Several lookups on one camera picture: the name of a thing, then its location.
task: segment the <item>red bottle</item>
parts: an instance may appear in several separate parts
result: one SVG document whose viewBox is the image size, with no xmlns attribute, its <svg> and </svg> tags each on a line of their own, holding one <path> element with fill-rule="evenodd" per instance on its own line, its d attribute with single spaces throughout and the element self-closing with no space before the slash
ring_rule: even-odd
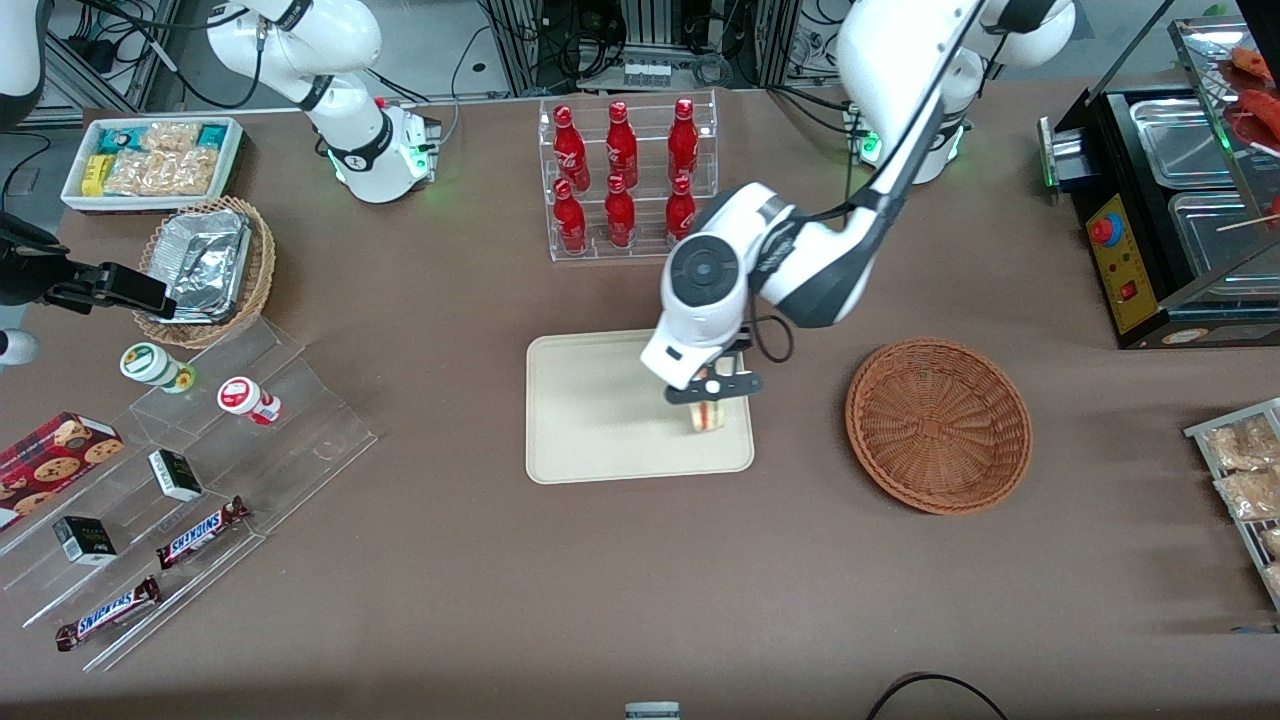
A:
<svg viewBox="0 0 1280 720">
<path fill-rule="evenodd" d="M 676 100 L 676 122 L 667 136 L 667 174 L 671 182 L 681 173 L 694 177 L 698 169 L 698 126 L 694 124 L 694 101 L 687 97 Z"/>
<path fill-rule="evenodd" d="M 621 173 L 609 176 L 609 196 L 604 199 L 604 214 L 609 218 L 609 242 L 626 250 L 636 237 L 636 204 L 627 192 Z"/>
<path fill-rule="evenodd" d="M 675 247 L 694 225 L 698 206 L 689 195 L 689 176 L 677 177 L 671 183 L 671 197 L 667 199 L 667 245 Z"/>
<path fill-rule="evenodd" d="M 591 172 L 586 169 L 586 143 L 573 127 L 573 111 L 559 105 L 552 117 L 556 119 L 556 164 L 575 190 L 586 192 L 591 187 Z"/>
<path fill-rule="evenodd" d="M 627 187 L 640 182 L 640 156 L 636 149 L 636 131 L 627 122 L 627 104 L 616 100 L 609 102 L 609 135 L 604 138 L 609 152 L 609 172 L 618 173 Z"/>
<path fill-rule="evenodd" d="M 556 178 L 556 204 L 552 205 L 552 214 L 556 215 L 556 231 L 561 236 L 561 245 L 570 255 L 586 252 L 586 215 L 582 214 L 582 204 L 573 197 L 573 186 L 564 178 Z"/>
</svg>

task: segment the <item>metal tray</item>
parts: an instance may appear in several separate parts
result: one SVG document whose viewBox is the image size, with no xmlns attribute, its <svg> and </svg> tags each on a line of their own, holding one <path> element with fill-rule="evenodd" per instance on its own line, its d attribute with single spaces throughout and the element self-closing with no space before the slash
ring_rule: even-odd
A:
<svg viewBox="0 0 1280 720">
<path fill-rule="evenodd" d="M 1272 232 L 1260 225 L 1217 232 L 1217 228 L 1249 219 L 1238 192 L 1183 192 L 1169 201 L 1169 213 L 1178 225 L 1183 250 L 1197 275 L 1229 264 L 1262 237 Z M 1276 233 L 1280 242 L 1280 233 Z M 1210 288 L 1215 295 L 1280 295 L 1280 249 L 1271 249 L 1244 268 Z"/>
<path fill-rule="evenodd" d="M 1170 190 L 1235 187 L 1197 100 L 1144 100 L 1129 114 L 1156 182 Z"/>
</svg>

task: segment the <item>white storage box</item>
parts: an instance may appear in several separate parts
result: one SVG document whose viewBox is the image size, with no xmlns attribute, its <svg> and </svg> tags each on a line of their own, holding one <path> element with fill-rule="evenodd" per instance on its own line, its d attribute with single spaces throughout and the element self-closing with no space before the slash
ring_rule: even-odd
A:
<svg viewBox="0 0 1280 720">
<path fill-rule="evenodd" d="M 218 150 L 218 164 L 214 167 L 214 178 L 209 183 L 209 192 L 205 195 L 166 195 L 166 196 L 86 196 L 81 193 L 81 181 L 84 178 L 84 167 L 88 159 L 97 152 L 102 141 L 102 135 L 109 131 L 122 128 L 136 128 L 154 122 L 200 123 L 202 126 L 225 126 L 227 135 L 223 145 Z M 68 208 L 74 208 L 84 213 L 140 213 L 147 210 L 175 210 L 195 205 L 204 200 L 215 200 L 223 196 L 227 181 L 230 179 L 232 167 L 236 164 L 236 152 L 239 150 L 243 131 L 239 123 L 225 115 L 165 115 L 151 118 L 111 118 L 93 120 L 84 128 L 84 138 L 81 140 L 79 150 L 76 151 L 76 161 L 67 174 L 63 184 L 63 202 Z"/>
</svg>

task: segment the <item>brown table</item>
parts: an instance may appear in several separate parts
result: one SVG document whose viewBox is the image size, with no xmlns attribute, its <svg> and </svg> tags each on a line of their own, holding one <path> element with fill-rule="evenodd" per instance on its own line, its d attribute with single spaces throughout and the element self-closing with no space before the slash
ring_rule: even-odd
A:
<svg viewBox="0 0 1280 720">
<path fill-rule="evenodd" d="M 607 719 L 673 698 L 691 720 L 846 719 L 911 670 L 1015 717 L 1276 716 L 1280 638 L 1226 634 L 1274 616 L 1180 429 L 1277 395 L 1280 355 L 1115 350 L 1038 179 L 1034 120 L 1080 87 L 989 87 L 854 315 L 755 363 L 748 471 L 567 487 L 525 475 L 525 348 L 652 327 L 659 268 L 550 264 L 536 104 L 465 108 L 439 182 L 387 206 L 334 182 L 301 114 L 243 115 L 242 195 L 279 243 L 266 314 L 381 441 L 110 673 L 0 624 L 0 716 Z M 722 94 L 721 118 L 724 187 L 838 199 L 840 137 L 759 92 Z M 154 224 L 68 213 L 60 236 L 128 259 Z M 45 355 L 0 375 L 0 442 L 140 393 L 115 369 L 128 313 L 28 325 Z M 987 354 L 1030 409 L 1030 471 L 988 512 L 901 506 L 845 439 L 859 361 L 922 334 Z M 915 716 L 970 716 L 911 692 Z"/>
</svg>

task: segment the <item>red cookie box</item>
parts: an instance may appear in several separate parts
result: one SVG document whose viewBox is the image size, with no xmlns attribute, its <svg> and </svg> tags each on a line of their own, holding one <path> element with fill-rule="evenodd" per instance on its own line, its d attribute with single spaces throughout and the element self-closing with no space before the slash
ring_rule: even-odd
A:
<svg viewBox="0 0 1280 720">
<path fill-rule="evenodd" d="M 0 530 L 124 447 L 115 428 L 72 413 L 0 451 Z"/>
</svg>

